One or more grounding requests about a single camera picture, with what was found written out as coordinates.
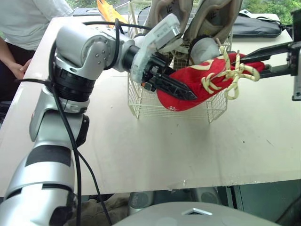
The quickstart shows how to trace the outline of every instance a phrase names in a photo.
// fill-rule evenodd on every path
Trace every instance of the yellow object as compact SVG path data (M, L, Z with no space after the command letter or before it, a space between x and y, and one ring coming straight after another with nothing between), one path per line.
M126 19L122 15L120 15L113 8L113 6L107 3L105 0L97 0L97 7L106 21L114 22L117 18L120 22L127 24Z

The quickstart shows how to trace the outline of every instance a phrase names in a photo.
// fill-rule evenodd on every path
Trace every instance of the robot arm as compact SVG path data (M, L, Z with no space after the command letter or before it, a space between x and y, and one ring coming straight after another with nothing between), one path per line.
M70 24L60 29L54 62L50 62L54 67L50 80L55 81L77 146L86 140L89 118L84 112L95 80L102 71L113 65L120 72L129 72L134 65L139 71L135 74L136 81L153 79L167 68L167 63L153 53L179 35L178 26L179 21L174 15L161 21L146 36L146 49L151 51L140 50L132 39L122 34L116 40L112 29L98 31L83 24ZM153 67L159 70L154 73ZM191 92L177 81L172 86ZM0 225L61 226L71 217L77 199L73 193L72 145L49 86L45 85L41 90L30 123L30 136L33 149L11 179L5 200L0 205Z

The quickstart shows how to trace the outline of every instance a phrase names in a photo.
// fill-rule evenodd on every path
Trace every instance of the wire basket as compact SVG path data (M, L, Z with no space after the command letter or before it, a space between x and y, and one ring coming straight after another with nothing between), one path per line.
M128 3L128 22L131 24L141 24L141 21L145 21L151 1L145 0L133 0ZM197 11L198 3L193 3L193 9L190 14L190 19L187 26L190 24L192 18ZM138 28L129 28L128 35L134 38L135 35L141 33ZM231 50L232 34L229 35L224 42L227 50ZM172 51L165 53L168 58L172 58L170 67L179 70L187 65L187 53L189 44L182 44L184 51L176 52ZM158 100L156 92L150 92L145 90L140 84L134 82L128 74L128 106L136 118L140 115L145 116L157 116L157 117L172 117L172 118L186 118L186 119L203 119L208 118L209 122L216 120L227 110L227 99L224 97L224 91L219 92L213 97L207 99L205 102L198 106L182 112L174 112L167 110Z

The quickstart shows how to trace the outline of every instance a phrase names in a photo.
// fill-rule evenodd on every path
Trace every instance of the shoe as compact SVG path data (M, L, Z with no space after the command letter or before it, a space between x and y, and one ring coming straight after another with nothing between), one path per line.
M191 43L196 37L209 35L224 43L238 16L242 0L201 0L198 10L184 33Z
M180 21L181 33L184 33L192 9L192 2L193 0L152 0L144 26L152 28L168 14L173 13Z
M179 100L161 90L157 90L161 104L171 111L185 111L203 103L223 89L226 89L225 97L227 99L236 99L238 97L239 78L259 80L259 72L265 68L264 63L239 64L239 57L245 55L237 53L228 55L224 47L220 47L220 50L223 56L207 60L200 65L182 68L170 75L170 77L185 83L198 97L196 100ZM231 63L235 61L237 61L237 65L232 66ZM229 96L231 89L234 89L235 95L233 97Z

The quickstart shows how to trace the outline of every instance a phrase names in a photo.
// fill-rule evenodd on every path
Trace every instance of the green trees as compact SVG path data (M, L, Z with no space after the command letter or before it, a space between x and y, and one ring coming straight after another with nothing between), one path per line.
M251 13L277 14L283 24L291 24L291 12L301 8L300 0L244 0L243 9Z

